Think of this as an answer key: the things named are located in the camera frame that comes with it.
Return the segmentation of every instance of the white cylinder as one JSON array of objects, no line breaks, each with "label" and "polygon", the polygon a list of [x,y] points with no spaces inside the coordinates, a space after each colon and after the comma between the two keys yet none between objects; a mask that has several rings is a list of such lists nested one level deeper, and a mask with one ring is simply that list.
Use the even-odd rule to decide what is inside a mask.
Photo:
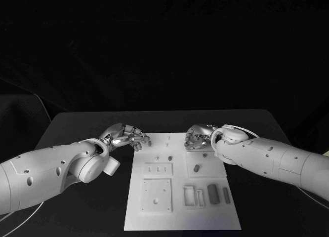
[{"label": "white cylinder", "polygon": [[119,166],[119,162],[112,157],[109,157],[106,166],[103,168],[105,174],[112,176],[115,170],[118,169],[118,166]]}]

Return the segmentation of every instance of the table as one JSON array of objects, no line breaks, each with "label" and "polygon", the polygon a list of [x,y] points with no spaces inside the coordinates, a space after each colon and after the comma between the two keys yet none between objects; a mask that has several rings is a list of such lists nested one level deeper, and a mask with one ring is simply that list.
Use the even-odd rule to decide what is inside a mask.
[{"label": "table", "polygon": [[[60,113],[41,136],[35,149],[96,138],[112,124],[122,122],[145,132],[185,132],[196,123],[230,124],[259,137],[288,143],[275,119],[265,110],[74,112]],[[329,236],[329,211],[279,181],[224,164],[240,231],[125,232],[123,216],[132,148],[118,148],[110,156],[121,165],[112,177],[100,174],[87,184],[76,183],[44,201],[25,224],[9,234],[67,237],[180,237],[180,236]],[[17,211],[0,225],[0,236],[28,217],[37,205]]]}]

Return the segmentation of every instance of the black wall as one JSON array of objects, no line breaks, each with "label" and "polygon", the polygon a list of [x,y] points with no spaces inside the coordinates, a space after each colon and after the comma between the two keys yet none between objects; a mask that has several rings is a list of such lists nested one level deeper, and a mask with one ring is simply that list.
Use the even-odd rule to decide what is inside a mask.
[{"label": "black wall", "polygon": [[119,1],[5,13],[0,80],[37,94],[53,116],[266,109],[294,146],[329,148],[329,5]]}]

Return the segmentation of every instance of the white cable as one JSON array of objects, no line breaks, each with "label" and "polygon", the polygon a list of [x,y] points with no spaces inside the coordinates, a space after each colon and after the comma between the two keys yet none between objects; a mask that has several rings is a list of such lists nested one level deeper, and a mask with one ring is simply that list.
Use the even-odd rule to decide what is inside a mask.
[{"label": "white cable", "polygon": [[[35,95],[35,94],[34,94],[34,95]],[[35,95],[35,97],[38,98],[38,100],[40,100],[40,102],[41,102],[41,99],[40,99],[38,95]],[[45,107],[44,107],[44,104],[43,104],[43,102],[41,102],[41,106],[43,106],[43,109],[45,110]],[[47,116],[48,116],[48,112],[47,112],[47,110],[45,110],[45,114],[47,114]],[[51,122],[51,119],[50,119],[50,117],[48,117],[48,121]]]},{"label": "white cable", "polygon": [[224,124],[223,125],[224,127],[235,127],[235,128],[237,128],[237,129],[240,129],[242,131],[245,131],[245,132],[248,132],[249,134],[252,134],[256,138],[259,138],[259,136],[253,133],[253,132],[250,132],[248,129],[245,129],[245,128],[242,128],[242,127],[236,127],[236,126],[233,126],[233,125],[227,125],[227,124]]},{"label": "white cable", "polygon": [[11,213],[8,213],[1,219],[0,222],[14,213],[14,211]]},{"label": "white cable", "polygon": [[325,205],[323,205],[323,204],[302,191],[302,189],[301,189],[298,186],[295,186],[295,188],[307,195],[307,197],[308,197],[314,202],[317,202],[317,203],[329,210],[329,207],[327,207]]},{"label": "white cable", "polygon": [[[37,209],[34,210],[32,214],[37,212],[38,208],[41,207],[41,204],[38,205],[38,207],[37,207]],[[12,233],[12,232],[17,230],[17,228],[25,223],[25,221],[30,219],[30,217],[28,217],[28,218],[21,222],[21,224],[20,224],[4,236],[1,236],[1,237],[5,237],[9,233]]]}]

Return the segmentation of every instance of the robotic arm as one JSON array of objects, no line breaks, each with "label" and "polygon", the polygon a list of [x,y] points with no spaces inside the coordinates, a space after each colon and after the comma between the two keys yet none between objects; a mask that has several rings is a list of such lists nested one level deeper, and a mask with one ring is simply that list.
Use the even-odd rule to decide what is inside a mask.
[{"label": "robotic arm", "polygon": [[126,144],[134,151],[149,140],[135,127],[116,123],[100,134],[70,145],[38,149],[0,164],[0,215],[21,210],[60,194],[69,185],[112,176],[119,162],[109,152]]},{"label": "robotic arm", "polygon": [[185,150],[209,144],[224,163],[295,185],[329,201],[329,157],[265,138],[249,139],[235,126],[193,125],[185,133]]}]

